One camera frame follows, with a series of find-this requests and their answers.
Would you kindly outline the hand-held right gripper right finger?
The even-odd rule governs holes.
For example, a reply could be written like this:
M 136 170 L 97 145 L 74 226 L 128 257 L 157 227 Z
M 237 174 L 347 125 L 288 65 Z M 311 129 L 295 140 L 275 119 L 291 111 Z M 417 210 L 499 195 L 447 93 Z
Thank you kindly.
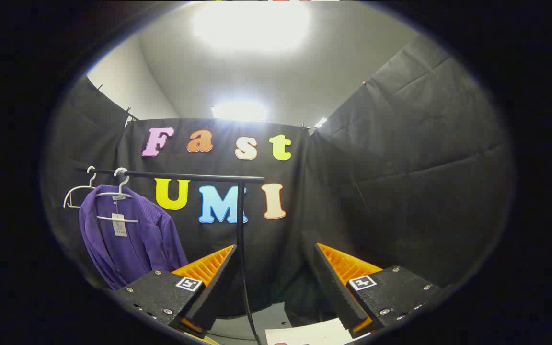
M 319 286 L 353 339 L 399 328 L 434 310 L 454 289 L 400 262 L 372 264 L 320 242 L 313 257 Z

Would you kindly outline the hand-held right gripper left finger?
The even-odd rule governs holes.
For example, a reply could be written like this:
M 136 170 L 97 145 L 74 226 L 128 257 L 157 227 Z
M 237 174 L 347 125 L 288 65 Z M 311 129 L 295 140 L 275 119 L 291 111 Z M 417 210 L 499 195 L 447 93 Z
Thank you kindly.
M 236 277 L 237 249 L 230 245 L 172 272 L 155 269 L 110 296 L 161 328 L 204 338 Z

